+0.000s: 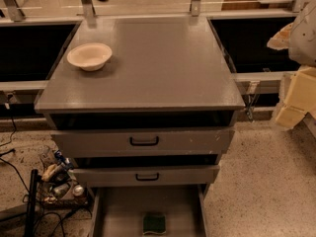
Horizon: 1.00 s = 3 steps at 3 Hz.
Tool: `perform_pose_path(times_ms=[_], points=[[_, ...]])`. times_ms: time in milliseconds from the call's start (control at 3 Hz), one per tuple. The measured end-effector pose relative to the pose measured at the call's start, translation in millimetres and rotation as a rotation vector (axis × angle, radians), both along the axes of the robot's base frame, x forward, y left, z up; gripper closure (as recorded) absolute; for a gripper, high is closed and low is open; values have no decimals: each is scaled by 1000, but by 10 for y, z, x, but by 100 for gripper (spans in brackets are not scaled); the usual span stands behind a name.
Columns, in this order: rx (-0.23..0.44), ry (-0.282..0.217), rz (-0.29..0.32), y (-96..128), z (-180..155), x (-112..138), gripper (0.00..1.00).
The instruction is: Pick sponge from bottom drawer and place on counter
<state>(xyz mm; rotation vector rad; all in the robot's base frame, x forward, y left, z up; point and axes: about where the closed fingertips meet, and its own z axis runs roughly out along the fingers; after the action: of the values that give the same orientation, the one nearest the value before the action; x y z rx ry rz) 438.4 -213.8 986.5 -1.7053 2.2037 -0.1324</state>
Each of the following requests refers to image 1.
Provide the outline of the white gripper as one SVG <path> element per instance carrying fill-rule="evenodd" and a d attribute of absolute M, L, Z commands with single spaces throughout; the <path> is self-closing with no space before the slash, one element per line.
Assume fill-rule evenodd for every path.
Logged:
<path fill-rule="evenodd" d="M 276 124 L 292 129 L 305 114 L 316 107 L 316 68 L 300 66 L 293 74 L 286 74 L 279 90 L 281 109 L 276 115 Z"/>

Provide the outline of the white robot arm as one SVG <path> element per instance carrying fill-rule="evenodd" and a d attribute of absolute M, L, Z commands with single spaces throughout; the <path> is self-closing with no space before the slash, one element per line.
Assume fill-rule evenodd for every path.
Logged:
<path fill-rule="evenodd" d="M 293 23 L 279 30 L 267 43 L 274 50 L 288 50 L 300 67 L 290 77 L 289 88 L 278 104 L 275 123 L 294 128 L 316 107 L 316 0 L 311 0 Z"/>

